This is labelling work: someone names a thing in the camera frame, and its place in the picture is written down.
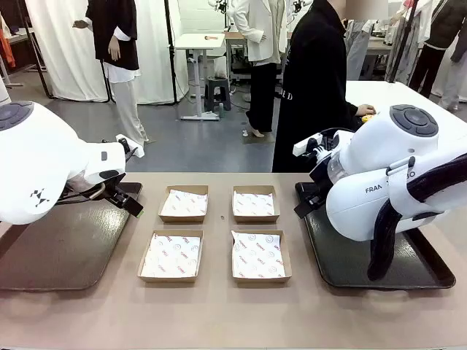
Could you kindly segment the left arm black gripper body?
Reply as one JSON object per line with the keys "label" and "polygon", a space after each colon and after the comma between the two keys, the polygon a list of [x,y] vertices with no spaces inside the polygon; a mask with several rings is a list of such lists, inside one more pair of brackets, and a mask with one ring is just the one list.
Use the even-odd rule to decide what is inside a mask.
{"label": "left arm black gripper body", "polygon": [[123,205],[128,199],[127,193],[121,190],[118,184],[119,182],[114,181],[104,183],[103,199],[113,205]]}

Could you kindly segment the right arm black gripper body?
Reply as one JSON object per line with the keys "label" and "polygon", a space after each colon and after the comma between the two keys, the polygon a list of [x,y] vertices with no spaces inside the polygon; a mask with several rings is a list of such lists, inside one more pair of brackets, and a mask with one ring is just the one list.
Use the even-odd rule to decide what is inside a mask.
{"label": "right arm black gripper body", "polygon": [[328,175],[327,166],[315,166],[310,178],[314,182],[314,190],[312,191],[312,202],[317,205],[322,205],[331,189],[331,180]]}

